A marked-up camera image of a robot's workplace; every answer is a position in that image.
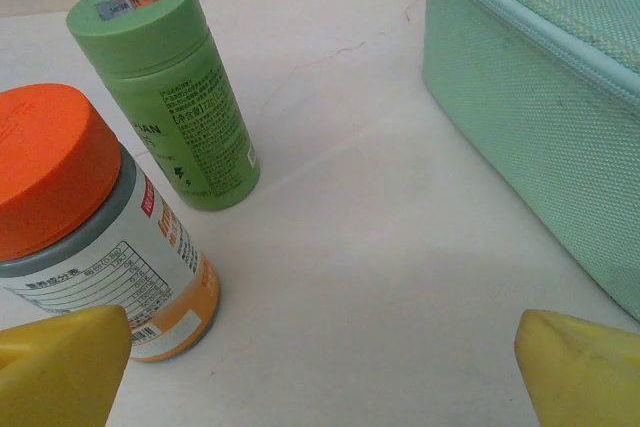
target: zipper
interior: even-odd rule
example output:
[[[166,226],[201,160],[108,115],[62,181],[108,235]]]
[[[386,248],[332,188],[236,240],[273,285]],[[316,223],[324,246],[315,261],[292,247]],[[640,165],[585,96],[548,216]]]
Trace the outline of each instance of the zipper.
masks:
[[[517,0],[477,0],[502,20],[569,65],[583,79],[622,99],[640,115],[640,76],[595,47],[569,34]]]

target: bottle label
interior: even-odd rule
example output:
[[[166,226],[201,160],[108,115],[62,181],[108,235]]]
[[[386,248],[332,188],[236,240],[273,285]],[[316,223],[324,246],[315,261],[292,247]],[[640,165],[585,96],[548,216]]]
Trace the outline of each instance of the bottle label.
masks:
[[[133,332],[131,357],[153,361],[180,352],[205,331],[219,283],[176,215],[136,169],[126,207],[93,243],[52,267],[0,282],[50,314],[122,306]]]
[[[258,180],[255,152],[222,63],[205,62],[189,73],[144,95],[111,93],[187,204],[228,207]]]

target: white label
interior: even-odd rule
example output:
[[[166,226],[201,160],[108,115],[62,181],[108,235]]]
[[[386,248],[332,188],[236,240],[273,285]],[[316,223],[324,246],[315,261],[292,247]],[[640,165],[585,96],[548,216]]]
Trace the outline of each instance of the white label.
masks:
[[[153,184],[136,169],[129,202],[91,245],[52,267],[0,283],[51,314],[121,305],[135,332],[148,326],[144,332],[153,337],[155,329],[159,336],[160,329],[149,321],[193,280],[200,253]]]
[[[249,152],[247,152],[247,159],[253,169],[256,166],[256,150],[253,148],[253,144],[249,144]]]
[[[200,317],[198,317],[193,310],[189,310],[184,317],[167,332],[152,337],[152,339],[147,342],[134,345],[131,356],[143,359],[169,352],[187,340],[189,336],[200,327],[201,322]]]

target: crack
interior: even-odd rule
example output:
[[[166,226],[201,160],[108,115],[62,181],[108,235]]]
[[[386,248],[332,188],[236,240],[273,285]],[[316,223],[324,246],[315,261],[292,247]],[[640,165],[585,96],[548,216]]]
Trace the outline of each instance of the crack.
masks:
[[[407,22],[411,23],[411,17],[409,16],[409,11],[421,0],[412,0],[409,5],[404,9],[404,16],[407,18]]]
[[[364,47],[365,44],[366,44],[366,42],[363,41],[363,42],[360,42],[358,45],[355,45],[353,47],[345,47],[343,49],[336,50],[332,54],[327,55],[325,57],[322,57],[320,59],[314,60],[312,62],[308,62],[308,63],[303,64],[303,65],[297,65],[291,72],[289,72],[289,75],[287,75],[286,79],[284,79],[282,81],[282,83],[278,86],[278,88],[273,91],[273,93],[264,102],[264,104],[262,104],[262,106],[260,107],[259,113],[258,113],[258,119],[260,119],[262,117],[262,112],[264,111],[264,109],[269,104],[271,104],[271,101],[278,95],[278,93],[282,89],[284,89],[289,84],[289,82],[291,82],[291,79],[293,79],[298,73],[300,73],[301,70],[308,69],[309,67],[312,67],[314,65],[320,64],[320,63],[325,62],[327,60],[333,59],[333,58],[339,56],[340,54],[342,54],[343,52],[353,52],[354,50],[358,50],[358,49]]]

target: green bottle cap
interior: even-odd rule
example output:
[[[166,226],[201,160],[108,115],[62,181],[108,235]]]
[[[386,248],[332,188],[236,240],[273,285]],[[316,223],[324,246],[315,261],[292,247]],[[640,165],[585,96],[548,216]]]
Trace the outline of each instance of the green bottle cap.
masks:
[[[198,0],[81,0],[67,26],[98,73],[116,77],[161,70],[209,31]]]

